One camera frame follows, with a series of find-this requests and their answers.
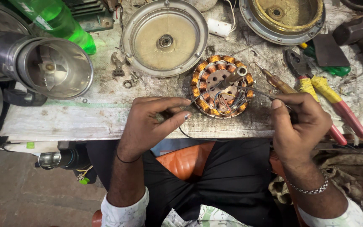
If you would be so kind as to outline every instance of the table surface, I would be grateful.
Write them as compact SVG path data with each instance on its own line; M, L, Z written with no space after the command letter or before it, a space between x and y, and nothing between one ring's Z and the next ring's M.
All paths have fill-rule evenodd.
M127 0L123 1L124 24L137 8ZM325 0L327 11L326 23L322 33L332 32L343 22L350 21L363 13L355 12L340 3L333 6L331 0ZM269 85L260 70L250 64L258 62L271 73L278 75L283 81L292 87L298 85L298 81L286 67L283 51L292 48L299 52L297 46L281 46L270 43L256 35L243 20L238 8L235 9L237 29L229 34L227 39L215 35L209 35L208 46L213 47L215 54L232 56L245 65L252 73L255 80L254 87L266 93L279 93ZM220 21L233 23L231 9L221 1L209 11L203 13L205 19L213 18ZM10 106L1 136L9 136L10 141L65 141L65 140L96 140L119 139L123 132L131 103L136 97L148 96L181 96L189 97L189 85L192 79L194 67L171 78L154 78L143 72L137 71L131 66L124 65L125 77L112 77L114 70L110 63L110 57L120 46L121 28L118 21L111 30L91 33L95 40L97 53L90 56L94 67L93 84L90 90L83 96L72 100L48 99L41 107ZM322 72L315 66L314 61L307 59L313 69L313 73L328 78L329 85L341 96L363 125L363 56L357 45L343 46L342 50L351 63L349 75L333 77ZM208 48L203 53L206 59L214 53L209 53ZM130 79L129 72L137 71L139 84L127 89L123 81ZM351 133L351 130L335 114L329 102L319 95L325 111L331 114L335 125L343 133ZM237 117L231 119L214 119L203 114L193 107L193 113L182 128L192 137L200 138L245 138L245 137L270 137L273 134L270 126L270 105L267 97L255 96L246 110ZM177 129L168 138L185 138Z

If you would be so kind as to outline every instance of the silver bracelet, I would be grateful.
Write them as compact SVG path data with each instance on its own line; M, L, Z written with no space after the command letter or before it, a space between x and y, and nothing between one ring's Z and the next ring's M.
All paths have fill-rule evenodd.
M329 186L329 180L327 178L327 175L325 173L323 173L324 175L324 185L322 185L320 188L318 189L314 189L314 190L311 190L311 191L306 191L306 190L302 190L298 187L296 187L295 185L293 185L289 180L288 178L285 176L285 179L286 181L292 186L292 188L295 188L296 190L302 192L302 193L305 193L305 194L308 194L308 195L315 195L315 194L319 194L319 193L322 193L326 188L327 186Z

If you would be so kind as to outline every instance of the screwdriver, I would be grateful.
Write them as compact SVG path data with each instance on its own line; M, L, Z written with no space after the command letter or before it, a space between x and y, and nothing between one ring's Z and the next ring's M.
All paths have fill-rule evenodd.
M267 77L267 81L274 87L280 89L284 94L297 93L293 88L291 88L288 84L282 81L278 76L272 75L268 70L261 67L257 62L254 62L257 67L260 68L261 72L265 74Z
M313 46L309 46L306 43L300 44L299 46L304 49L303 53L306 56L315 59L317 62L316 52L315 52L315 48ZM331 75L338 75L341 77L347 75L351 71L350 66L329 66L329 67L320 66L320 68L324 71L328 71Z

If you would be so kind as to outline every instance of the pliers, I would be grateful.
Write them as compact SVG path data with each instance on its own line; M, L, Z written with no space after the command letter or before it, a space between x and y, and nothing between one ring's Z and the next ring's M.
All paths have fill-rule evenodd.
M335 112L341 116L346 123L354 130L355 134L363 139L363 126L351 111L350 107L341 99L341 97L330 88L327 84L327 79L324 77L315 76L309 67L309 64L295 51L288 49L285 51L288 68L292 71L296 78L300 81L300 92L310 93L317 102L320 103L315 90L315 87L325 98L330 101ZM347 143L343 135L336 126L330 128L330 135L339 144Z

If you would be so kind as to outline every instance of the white printed sleeve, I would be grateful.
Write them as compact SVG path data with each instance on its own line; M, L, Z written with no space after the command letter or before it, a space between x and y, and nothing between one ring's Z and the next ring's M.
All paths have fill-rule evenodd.
M135 204L127 207L115 207L104 197L102 210L102 227L143 227L146 219L146 206L149 202L148 188L144 196Z
M298 211L307 225L310 227L363 227L363 212L351 199L348 200L348 208L344 214L335 219L321 219L313 217L298 206Z

